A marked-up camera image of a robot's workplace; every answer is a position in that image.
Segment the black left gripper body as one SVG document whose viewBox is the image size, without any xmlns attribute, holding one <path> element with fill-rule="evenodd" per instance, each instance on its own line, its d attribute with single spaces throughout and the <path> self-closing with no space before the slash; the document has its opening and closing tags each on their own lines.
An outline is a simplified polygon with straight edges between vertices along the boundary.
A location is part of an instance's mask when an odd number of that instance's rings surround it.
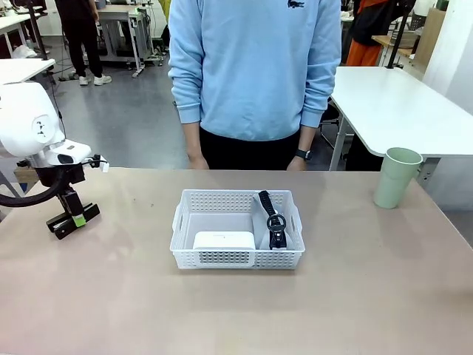
<svg viewBox="0 0 473 355">
<path fill-rule="evenodd" d="M 41 197 L 63 195 L 71 189 L 72 184 L 85 181 L 81 164 L 37 168 L 35 171 L 41 184 L 47 187 L 47 190 L 40 194 Z"/>
</svg>

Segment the person's right hand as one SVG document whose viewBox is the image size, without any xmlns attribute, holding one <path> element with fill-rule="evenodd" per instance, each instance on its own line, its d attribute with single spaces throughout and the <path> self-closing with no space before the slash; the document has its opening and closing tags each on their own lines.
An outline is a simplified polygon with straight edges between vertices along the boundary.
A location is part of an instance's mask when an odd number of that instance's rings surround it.
<svg viewBox="0 0 473 355">
<path fill-rule="evenodd" d="M 187 151 L 189 169 L 206 170 L 208 163 L 200 150 Z"/>
</svg>

